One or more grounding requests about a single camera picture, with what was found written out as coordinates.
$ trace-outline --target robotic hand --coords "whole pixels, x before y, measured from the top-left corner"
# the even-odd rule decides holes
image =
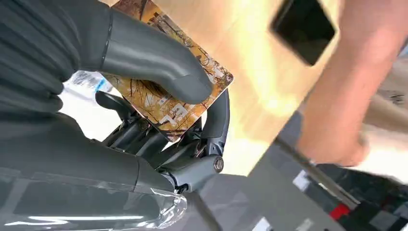
[[[152,151],[163,144],[153,130],[134,133],[141,139],[122,130],[109,137],[127,139],[134,153],[89,140],[58,113],[62,83],[79,69],[154,81],[190,104],[206,99],[212,84],[187,48],[97,1],[0,1],[0,15],[0,229],[119,230],[177,220],[185,201],[175,188],[192,191],[219,172],[228,94],[210,107],[200,138],[160,153],[167,160]],[[212,113],[217,108],[223,113]],[[123,120],[133,113],[120,110]]]

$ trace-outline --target black phone screen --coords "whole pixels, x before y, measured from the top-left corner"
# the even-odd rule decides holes
[[[310,65],[314,65],[335,31],[317,0],[286,0],[271,29]]]

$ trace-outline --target table surface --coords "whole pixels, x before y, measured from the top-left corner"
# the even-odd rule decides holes
[[[284,0],[153,1],[234,75],[222,173],[247,176],[315,84],[339,33],[308,66],[269,31]],[[342,0],[320,2],[338,31]]]

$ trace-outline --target gold card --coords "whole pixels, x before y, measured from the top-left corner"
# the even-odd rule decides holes
[[[204,102],[191,105],[176,100],[153,82],[102,73],[140,114],[169,141],[175,142],[200,118],[234,77],[189,38],[151,0],[120,0],[113,8],[147,23],[188,47],[214,84],[213,92]]]

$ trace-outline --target red object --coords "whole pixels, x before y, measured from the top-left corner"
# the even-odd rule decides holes
[[[343,215],[348,215],[350,213],[350,209],[343,205],[339,204],[333,211],[330,213],[330,217],[338,220],[340,219]]]

